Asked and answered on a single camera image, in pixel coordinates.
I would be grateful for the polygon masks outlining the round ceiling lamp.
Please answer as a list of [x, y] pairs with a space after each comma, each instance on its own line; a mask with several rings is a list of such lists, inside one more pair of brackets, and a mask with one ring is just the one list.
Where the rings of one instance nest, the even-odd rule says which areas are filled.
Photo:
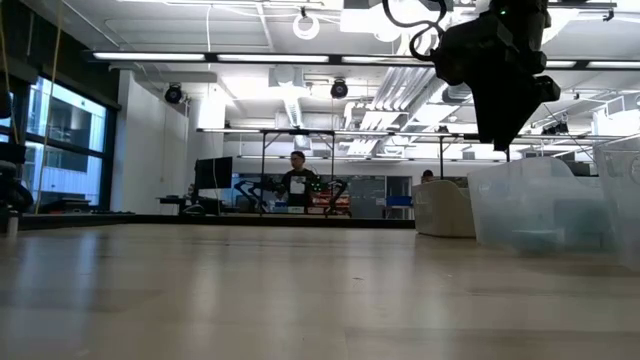
[[319, 34], [320, 21], [316, 16], [309, 13], [305, 7], [300, 7], [292, 23], [292, 30], [297, 38], [309, 41]]

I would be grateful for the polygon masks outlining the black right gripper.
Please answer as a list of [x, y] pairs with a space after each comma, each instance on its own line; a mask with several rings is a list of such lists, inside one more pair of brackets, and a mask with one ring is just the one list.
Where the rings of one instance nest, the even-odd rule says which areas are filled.
[[545, 9], [489, 9], [446, 30], [432, 52], [440, 79], [471, 89], [479, 140], [496, 151], [507, 149], [540, 104], [560, 97], [544, 73], [550, 25]]

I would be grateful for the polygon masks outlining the black computer monitor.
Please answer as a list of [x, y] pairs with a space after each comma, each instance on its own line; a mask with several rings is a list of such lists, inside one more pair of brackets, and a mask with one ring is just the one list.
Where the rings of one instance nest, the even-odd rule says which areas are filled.
[[226, 189], [232, 187], [233, 158], [199, 159], [195, 162], [195, 187], [201, 189]]

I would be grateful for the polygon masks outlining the long linear ceiling light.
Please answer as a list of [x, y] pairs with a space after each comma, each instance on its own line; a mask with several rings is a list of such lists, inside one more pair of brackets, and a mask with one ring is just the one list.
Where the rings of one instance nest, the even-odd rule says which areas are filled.
[[[84, 51], [90, 62], [189, 63], [189, 64], [252, 64], [252, 65], [330, 65], [378, 67], [433, 67], [430, 61], [409, 56], [339, 55], [339, 54], [283, 54], [283, 53], [197, 53], [197, 52], [140, 52], [140, 51]], [[640, 60], [548, 60], [546, 68], [560, 71], [639, 71]]]

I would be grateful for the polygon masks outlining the background dark desk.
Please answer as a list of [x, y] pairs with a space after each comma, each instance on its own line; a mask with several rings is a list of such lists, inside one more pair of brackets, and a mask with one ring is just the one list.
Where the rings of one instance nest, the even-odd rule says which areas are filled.
[[193, 201], [189, 198], [166, 196], [157, 197], [162, 205], [176, 205], [179, 216], [219, 216], [223, 210], [223, 202], [214, 198], [200, 197]]

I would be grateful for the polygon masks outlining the black metal station frame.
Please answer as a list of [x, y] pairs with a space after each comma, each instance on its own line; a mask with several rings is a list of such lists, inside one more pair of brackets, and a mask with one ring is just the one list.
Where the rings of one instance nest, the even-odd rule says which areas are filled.
[[439, 171], [440, 171], [439, 178], [441, 180], [443, 180], [444, 176], [445, 176], [445, 171], [444, 171], [444, 163], [445, 163], [444, 154], [445, 154], [445, 152], [448, 150], [448, 148], [452, 144], [457, 143], [457, 142], [461, 142], [461, 141], [479, 142], [480, 141], [480, 135], [477, 134], [477, 133], [440, 133], [439, 134], [438, 159], [439, 159]]
[[[260, 133], [262, 134], [262, 150], [261, 150], [261, 173], [260, 173], [260, 180], [263, 178], [267, 178], [265, 176], [265, 161], [266, 161], [266, 150], [268, 148], [268, 144], [267, 144], [267, 136], [273, 134], [274, 138], [277, 138], [278, 136], [282, 135], [282, 134], [286, 134], [286, 135], [290, 135], [293, 138], [295, 138], [296, 136], [298, 137], [302, 137], [305, 139], [310, 140], [312, 137], [317, 137], [319, 140], [323, 141], [327, 147], [327, 150], [329, 152], [328, 156], [324, 156], [321, 157], [321, 160], [328, 160], [330, 162], [330, 178], [328, 181], [336, 179], [335, 178], [335, 149], [336, 149], [336, 132], [334, 130], [312, 130], [312, 129], [302, 129], [302, 128], [292, 128], [292, 129], [267, 129], [267, 130], [261, 130]], [[306, 157], [306, 163], [305, 163], [305, 167], [311, 171], [313, 171], [317, 176], [318, 176], [318, 180], [322, 180], [322, 176], [314, 169], [311, 168], [311, 166], [307, 166], [307, 159], [308, 156], [305, 155]], [[284, 200], [286, 202], [286, 196], [283, 196], [282, 198], [278, 198], [277, 197], [277, 193], [274, 193], [276, 198], [279, 200]], [[311, 207], [305, 209], [303, 207], [288, 207], [287, 206], [287, 212], [288, 213], [292, 213], [292, 214], [307, 214], [307, 215], [311, 215], [312, 213], [309, 212]]]

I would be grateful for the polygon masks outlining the background black robot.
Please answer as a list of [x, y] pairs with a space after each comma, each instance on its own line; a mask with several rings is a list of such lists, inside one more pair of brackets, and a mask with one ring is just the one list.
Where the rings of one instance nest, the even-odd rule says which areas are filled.
[[344, 180], [333, 179], [327, 182], [315, 180], [310, 188], [312, 199], [310, 213], [352, 217], [350, 195], [347, 193], [348, 184]]
[[269, 205], [264, 200], [264, 192], [278, 193], [282, 186], [271, 178], [263, 178], [260, 181], [241, 180], [234, 185], [244, 198], [249, 202], [252, 212], [267, 213]]

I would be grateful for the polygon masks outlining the large glass window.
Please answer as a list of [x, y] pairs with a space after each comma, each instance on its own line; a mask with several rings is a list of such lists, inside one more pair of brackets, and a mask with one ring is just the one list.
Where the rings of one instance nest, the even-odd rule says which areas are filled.
[[0, 117], [0, 142], [26, 147], [21, 183], [43, 213], [62, 200], [106, 209], [111, 195], [115, 112], [46, 77], [14, 80], [13, 113]]

